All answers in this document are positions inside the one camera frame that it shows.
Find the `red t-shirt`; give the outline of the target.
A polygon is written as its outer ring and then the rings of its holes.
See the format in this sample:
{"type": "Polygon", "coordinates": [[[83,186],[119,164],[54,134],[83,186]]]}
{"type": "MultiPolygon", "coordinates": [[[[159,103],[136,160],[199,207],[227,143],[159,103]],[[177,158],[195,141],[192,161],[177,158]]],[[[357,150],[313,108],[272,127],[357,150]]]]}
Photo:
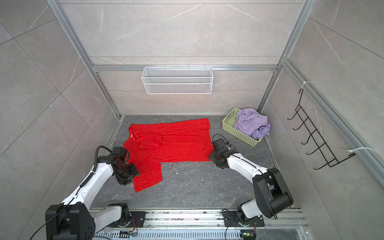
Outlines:
{"type": "Polygon", "coordinates": [[[135,192],[163,180],[162,163],[208,162],[213,151],[210,129],[208,119],[131,124],[129,138],[123,146],[128,151],[127,162],[139,171],[133,178],[135,192]]]}

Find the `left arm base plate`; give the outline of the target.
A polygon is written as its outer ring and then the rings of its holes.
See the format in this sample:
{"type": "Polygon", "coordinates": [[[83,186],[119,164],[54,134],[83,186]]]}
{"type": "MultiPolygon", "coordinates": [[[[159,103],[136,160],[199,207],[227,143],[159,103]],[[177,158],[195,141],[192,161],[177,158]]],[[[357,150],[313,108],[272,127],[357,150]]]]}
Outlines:
{"type": "Polygon", "coordinates": [[[133,228],[135,225],[135,228],[143,228],[145,219],[146,219],[146,212],[145,211],[133,211],[130,212],[130,224],[128,225],[128,228],[133,228]]]}

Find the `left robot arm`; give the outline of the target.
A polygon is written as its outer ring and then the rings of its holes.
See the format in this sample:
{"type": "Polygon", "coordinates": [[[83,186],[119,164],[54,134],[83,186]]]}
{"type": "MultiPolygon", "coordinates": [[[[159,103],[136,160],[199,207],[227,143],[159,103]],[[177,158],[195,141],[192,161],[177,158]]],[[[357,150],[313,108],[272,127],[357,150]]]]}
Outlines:
{"type": "Polygon", "coordinates": [[[133,163],[118,155],[100,156],[88,176],[59,205],[45,214],[48,240],[91,240],[110,224],[126,227],[133,223],[127,204],[111,204],[97,213],[90,207],[104,183],[112,176],[121,185],[130,184],[139,174],[133,163]]]}

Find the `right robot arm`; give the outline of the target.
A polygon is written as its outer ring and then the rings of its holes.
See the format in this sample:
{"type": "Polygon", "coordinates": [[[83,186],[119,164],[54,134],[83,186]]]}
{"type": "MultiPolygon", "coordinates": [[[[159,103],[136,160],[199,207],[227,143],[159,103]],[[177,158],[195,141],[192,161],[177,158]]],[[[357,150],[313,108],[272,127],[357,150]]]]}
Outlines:
{"type": "Polygon", "coordinates": [[[261,216],[272,218],[294,204],[292,194],[277,168],[267,169],[230,150],[225,153],[213,151],[209,159],[221,169],[231,169],[253,184],[255,198],[237,207],[237,218],[245,224],[261,216]]]}

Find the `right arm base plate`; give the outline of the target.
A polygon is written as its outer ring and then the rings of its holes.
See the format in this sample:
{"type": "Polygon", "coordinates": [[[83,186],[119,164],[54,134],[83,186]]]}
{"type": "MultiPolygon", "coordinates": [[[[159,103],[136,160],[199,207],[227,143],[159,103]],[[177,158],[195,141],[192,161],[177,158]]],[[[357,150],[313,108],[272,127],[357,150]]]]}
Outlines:
{"type": "Polygon", "coordinates": [[[221,210],[226,227],[264,227],[265,222],[263,216],[256,216],[248,219],[242,216],[238,211],[221,210]]]}

